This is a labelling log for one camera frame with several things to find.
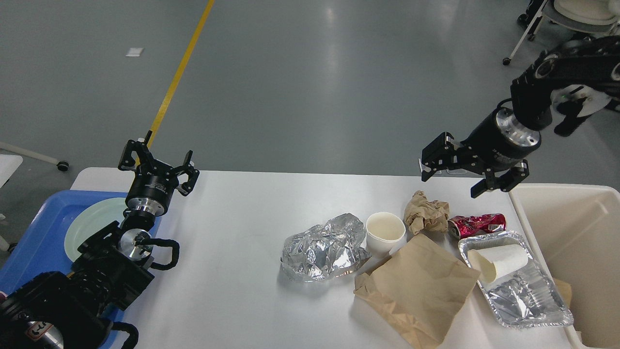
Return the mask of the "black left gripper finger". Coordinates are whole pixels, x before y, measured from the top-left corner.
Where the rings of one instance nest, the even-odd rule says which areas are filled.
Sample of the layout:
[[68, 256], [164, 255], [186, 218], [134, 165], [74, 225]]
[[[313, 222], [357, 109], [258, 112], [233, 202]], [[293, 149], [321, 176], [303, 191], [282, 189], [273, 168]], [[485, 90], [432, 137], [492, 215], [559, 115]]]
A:
[[170, 170], [170, 180], [182, 196], [188, 196], [196, 186], [200, 172], [192, 162], [193, 151], [189, 150], [182, 165]]
[[135, 176], [155, 175], [155, 159], [148, 148], [148, 141], [150, 141], [152, 134], [153, 131], [148, 130], [142, 141], [127, 141], [118, 162], [118, 170], [133, 172]]

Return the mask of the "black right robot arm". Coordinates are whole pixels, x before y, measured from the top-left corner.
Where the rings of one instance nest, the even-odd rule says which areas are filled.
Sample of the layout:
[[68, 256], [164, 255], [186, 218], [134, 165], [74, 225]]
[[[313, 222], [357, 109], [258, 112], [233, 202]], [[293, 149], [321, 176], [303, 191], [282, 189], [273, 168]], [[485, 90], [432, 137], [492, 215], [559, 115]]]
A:
[[529, 176], [527, 156], [541, 146], [541, 131], [556, 116], [554, 133], [568, 137], [594, 113], [619, 97], [617, 35], [591, 41], [572, 40], [543, 51], [514, 79], [510, 97], [463, 141], [443, 132], [421, 152], [421, 180], [443, 170], [465, 170], [482, 176], [471, 197], [509, 192]]

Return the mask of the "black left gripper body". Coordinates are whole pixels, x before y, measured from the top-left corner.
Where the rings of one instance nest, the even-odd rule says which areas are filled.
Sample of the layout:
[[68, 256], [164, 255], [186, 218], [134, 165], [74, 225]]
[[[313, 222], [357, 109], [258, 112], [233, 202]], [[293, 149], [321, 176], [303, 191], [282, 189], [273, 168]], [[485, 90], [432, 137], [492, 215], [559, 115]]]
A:
[[163, 216], [169, 210], [173, 192], [179, 186], [177, 177], [135, 173], [125, 199], [127, 208]]

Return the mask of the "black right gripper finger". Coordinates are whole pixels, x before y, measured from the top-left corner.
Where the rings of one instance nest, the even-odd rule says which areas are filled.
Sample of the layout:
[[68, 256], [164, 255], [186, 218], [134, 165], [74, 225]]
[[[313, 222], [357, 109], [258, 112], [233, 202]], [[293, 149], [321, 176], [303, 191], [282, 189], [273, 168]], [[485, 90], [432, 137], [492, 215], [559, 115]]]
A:
[[456, 141], [451, 133], [443, 132], [438, 135], [421, 151], [421, 180], [426, 182], [443, 170], [463, 169], [460, 158], [464, 150], [462, 143]]
[[481, 194], [493, 190], [510, 192], [529, 177], [529, 165], [527, 160], [522, 160], [499, 177], [496, 176], [496, 171], [493, 168], [483, 166], [480, 174], [483, 175], [483, 179], [471, 187], [472, 198], [477, 198]]

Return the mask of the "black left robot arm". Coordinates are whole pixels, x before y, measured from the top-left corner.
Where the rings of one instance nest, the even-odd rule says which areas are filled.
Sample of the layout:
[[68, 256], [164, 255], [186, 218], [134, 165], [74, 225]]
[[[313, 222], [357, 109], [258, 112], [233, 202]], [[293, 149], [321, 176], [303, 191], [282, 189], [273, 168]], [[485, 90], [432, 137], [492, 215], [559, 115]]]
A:
[[114, 331], [127, 334], [124, 349], [137, 346], [138, 329], [104, 312], [111, 305], [125, 311], [153, 280], [151, 270], [177, 265], [179, 243], [150, 230], [168, 212], [173, 192], [188, 196], [200, 175], [192, 151], [176, 167], [155, 159], [148, 147], [152, 134], [127, 141], [118, 163], [119, 170], [135, 174], [124, 220], [87, 238], [69, 274], [42, 272], [2, 301], [3, 349], [99, 349]]

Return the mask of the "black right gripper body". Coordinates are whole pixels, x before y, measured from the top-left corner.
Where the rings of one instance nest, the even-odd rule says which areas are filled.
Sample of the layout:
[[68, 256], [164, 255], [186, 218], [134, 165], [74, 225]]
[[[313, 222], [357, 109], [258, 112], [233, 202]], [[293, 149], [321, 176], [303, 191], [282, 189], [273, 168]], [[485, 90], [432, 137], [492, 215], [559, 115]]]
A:
[[512, 109], [497, 108], [461, 145], [458, 161], [465, 170], [504, 173], [540, 148], [541, 133], [521, 124]]

